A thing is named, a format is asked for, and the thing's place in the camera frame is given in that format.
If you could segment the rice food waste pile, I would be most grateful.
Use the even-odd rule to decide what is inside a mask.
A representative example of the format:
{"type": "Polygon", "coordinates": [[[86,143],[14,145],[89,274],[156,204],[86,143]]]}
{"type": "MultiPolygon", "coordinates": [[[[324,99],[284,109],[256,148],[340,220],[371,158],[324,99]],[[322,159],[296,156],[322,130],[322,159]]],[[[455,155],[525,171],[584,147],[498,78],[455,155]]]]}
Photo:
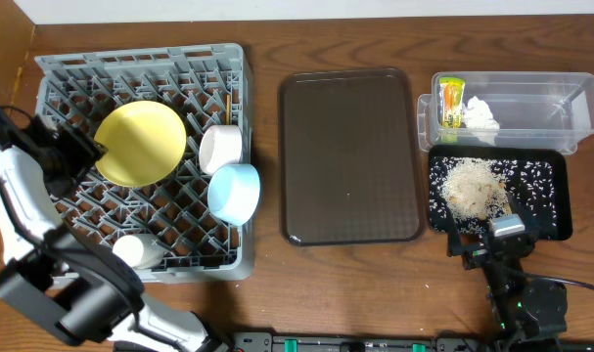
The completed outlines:
{"type": "Polygon", "coordinates": [[[511,212],[505,179],[492,170],[494,165],[464,157],[448,166],[440,194],[456,220],[487,220],[511,212]]]}

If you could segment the yellow round plate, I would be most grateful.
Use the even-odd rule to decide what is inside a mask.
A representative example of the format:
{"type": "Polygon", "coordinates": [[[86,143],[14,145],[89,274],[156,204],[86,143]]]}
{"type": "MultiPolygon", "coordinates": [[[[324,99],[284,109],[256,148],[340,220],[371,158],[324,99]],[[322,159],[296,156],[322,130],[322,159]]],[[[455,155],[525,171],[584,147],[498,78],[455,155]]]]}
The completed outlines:
{"type": "Polygon", "coordinates": [[[185,152],[187,133],[170,107],[137,101],[112,111],[94,140],[107,149],[96,162],[98,171],[116,185],[137,188],[156,183],[176,168],[185,152]]]}

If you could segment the white paper cup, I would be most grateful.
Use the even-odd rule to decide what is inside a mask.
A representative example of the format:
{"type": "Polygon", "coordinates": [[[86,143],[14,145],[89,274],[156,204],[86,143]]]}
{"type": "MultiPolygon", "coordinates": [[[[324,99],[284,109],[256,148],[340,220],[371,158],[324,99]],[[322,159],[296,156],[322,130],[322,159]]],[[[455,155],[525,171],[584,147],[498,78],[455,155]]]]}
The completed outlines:
{"type": "Polygon", "coordinates": [[[113,253],[133,269],[150,269],[160,264],[166,250],[156,236],[136,234],[120,237],[113,253]]]}

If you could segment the white tissue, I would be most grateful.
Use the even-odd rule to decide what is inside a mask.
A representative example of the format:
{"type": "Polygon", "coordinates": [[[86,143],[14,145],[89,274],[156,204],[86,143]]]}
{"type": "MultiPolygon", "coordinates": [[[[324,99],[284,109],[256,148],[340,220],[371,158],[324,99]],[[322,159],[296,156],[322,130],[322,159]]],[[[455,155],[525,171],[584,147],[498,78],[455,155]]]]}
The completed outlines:
{"type": "Polygon", "coordinates": [[[495,146],[500,124],[495,120],[487,102],[474,96],[463,109],[462,122],[481,142],[495,146]]]}

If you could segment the yellow green snack wrapper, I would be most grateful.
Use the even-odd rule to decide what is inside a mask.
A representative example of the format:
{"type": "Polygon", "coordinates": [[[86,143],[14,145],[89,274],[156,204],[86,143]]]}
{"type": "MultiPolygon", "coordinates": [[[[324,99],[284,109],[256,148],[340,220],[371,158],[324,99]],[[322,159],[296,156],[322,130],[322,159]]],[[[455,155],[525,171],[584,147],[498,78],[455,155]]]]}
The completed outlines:
{"type": "Polygon", "coordinates": [[[443,76],[438,80],[441,98],[441,123],[444,128],[459,128],[463,117],[466,82],[459,77],[443,76]]]}

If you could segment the light blue bowl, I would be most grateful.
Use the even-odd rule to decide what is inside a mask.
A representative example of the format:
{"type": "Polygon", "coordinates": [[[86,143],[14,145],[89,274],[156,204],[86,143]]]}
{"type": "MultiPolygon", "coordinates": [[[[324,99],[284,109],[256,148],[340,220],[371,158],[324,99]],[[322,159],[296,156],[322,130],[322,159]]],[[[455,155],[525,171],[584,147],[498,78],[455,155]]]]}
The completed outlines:
{"type": "Polygon", "coordinates": [[[259,174],[253,165],[226,164],[209,182],[207,206],[212,216],[242,226],[252,218],[260,192],[259,174]]]}

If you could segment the wooden chopstick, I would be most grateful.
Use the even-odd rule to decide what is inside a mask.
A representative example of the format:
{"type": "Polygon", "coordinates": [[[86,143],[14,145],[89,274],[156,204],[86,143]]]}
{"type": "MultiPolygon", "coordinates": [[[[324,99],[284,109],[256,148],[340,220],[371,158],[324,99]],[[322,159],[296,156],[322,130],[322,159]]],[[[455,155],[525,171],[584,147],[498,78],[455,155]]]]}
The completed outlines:
{"type": "Polygon", "coordinates": [[[226,95],[226,103],[225,103],[225,125],[231,124],[231,113],[232,113],[232,96],[231,94],[226,95]]]}

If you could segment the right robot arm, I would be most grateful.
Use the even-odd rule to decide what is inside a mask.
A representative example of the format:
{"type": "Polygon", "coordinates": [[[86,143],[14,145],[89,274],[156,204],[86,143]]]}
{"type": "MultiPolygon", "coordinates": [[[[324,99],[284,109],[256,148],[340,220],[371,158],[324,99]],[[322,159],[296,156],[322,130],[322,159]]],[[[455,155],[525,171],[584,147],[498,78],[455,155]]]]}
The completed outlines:
{"type": "Polygon", "coordinates": [[[465,243],[456,221],[446,226],[447,254],[460,256],[466,270],[482,270],[492,312],[501,329],[515,341],[552,338],[567,330],[567,290],[548,279],[533,279],[521,259],[538,241],[539,229],[513,214],[489,222],[486,233],[465,243]]]}

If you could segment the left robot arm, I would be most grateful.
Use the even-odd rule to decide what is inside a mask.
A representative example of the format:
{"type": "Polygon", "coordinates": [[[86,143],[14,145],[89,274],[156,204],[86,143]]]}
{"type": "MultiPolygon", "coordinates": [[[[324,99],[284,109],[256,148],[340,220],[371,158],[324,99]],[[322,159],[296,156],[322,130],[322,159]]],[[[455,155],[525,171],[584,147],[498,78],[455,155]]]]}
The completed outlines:
{"type": "Polygon", "coordinates": [[[53,197],[72,193],[105,146],[75,127],[52,132],[39,116],[20,128],[0,106],[0,299],[69,346],[228,351],[191,311],[151,297],[126,263],[70,227],[53,197]]]}

